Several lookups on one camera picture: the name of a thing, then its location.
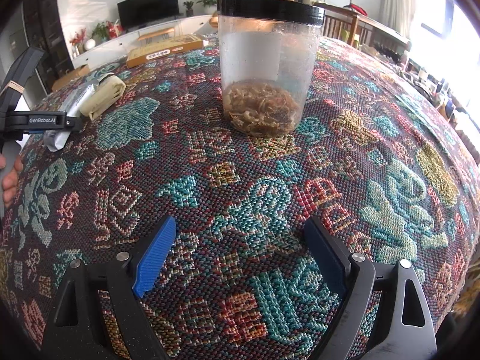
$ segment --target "clear plastic container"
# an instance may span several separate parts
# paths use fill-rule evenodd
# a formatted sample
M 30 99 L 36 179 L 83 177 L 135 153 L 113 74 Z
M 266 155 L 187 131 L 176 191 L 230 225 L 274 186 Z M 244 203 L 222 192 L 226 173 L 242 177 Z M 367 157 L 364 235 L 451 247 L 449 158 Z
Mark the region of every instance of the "clear plastic container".
M 254 137 L 300 123 L 324 10 L 288 0 L 218 0 L 224 115 Z

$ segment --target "dried food in jar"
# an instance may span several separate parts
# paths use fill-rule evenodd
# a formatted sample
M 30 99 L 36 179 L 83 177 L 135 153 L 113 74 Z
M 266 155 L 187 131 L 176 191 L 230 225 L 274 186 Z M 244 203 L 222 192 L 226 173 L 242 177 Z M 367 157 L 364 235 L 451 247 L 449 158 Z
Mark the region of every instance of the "dried food in jar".
M 254 137 L 278 137 L 292 132 L 302 110 L 292 95 L 272 82 L 247 80 L 231 84 L 223 94 L 225 117 Z

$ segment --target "cardboard box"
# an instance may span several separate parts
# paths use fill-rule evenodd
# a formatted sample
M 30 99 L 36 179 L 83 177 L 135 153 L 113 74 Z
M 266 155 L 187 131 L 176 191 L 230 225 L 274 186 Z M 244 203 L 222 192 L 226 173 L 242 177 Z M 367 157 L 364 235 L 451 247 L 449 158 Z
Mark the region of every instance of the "cardboard box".
M 169 54 L 200 49 L 207 45 L 208 40 L 192 34 L 176 36 L 175 38 L 165 39 L 161 42 L 150 43 L 146 46 L 133 49 L 128 53 L 127 67 L 133 68 Z
M 53 85 L 52 85 L 52 92 L 56 92 L 59 89 L 62 89 L 64 86 L 66 86 L 71 80 L 77 79 L 79 77 L 82 77 L 86 74 L 90 73 L 90 68 L 88 67 L 87 64 L 84 64 L 75 70 L 72 70 L 71 72 L 65 74 L 64 76 L 60 77 L 58 80 L 56 80 Z

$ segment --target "finger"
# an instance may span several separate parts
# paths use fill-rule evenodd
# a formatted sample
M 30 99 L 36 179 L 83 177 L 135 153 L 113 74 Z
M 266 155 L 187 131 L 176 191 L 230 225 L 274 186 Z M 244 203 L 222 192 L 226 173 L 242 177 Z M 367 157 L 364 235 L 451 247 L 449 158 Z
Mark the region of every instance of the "finger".
M 6 207 L 9 207 L 17 193 L 17 188 L 13 187 L 3 192 L 3 201 Z
M 12 169 L 9 174 L 7 174 L 2 181 L 3 190 L 7 190 L 11 187 L 16 187 L 18 184 L 18 173 L 16 170 Z
M 21 172 L 21 171 L 23 170 L 22 159 L 20 158 L 19 155 L 18 155 L 17 158 L 15 159 L 15 163 L 14 163 L 13 167 L 15 168 L 15 170 L 16 170 L 17 172 Z

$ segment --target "television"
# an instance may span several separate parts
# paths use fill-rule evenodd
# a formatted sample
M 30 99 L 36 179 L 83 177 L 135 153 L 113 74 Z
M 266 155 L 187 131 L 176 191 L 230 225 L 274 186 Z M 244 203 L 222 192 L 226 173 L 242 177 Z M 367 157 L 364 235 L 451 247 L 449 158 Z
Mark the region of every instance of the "television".
M 179 0 L 125 0 L 117 7 L 120 23 L 126 30 L 179 14 Z

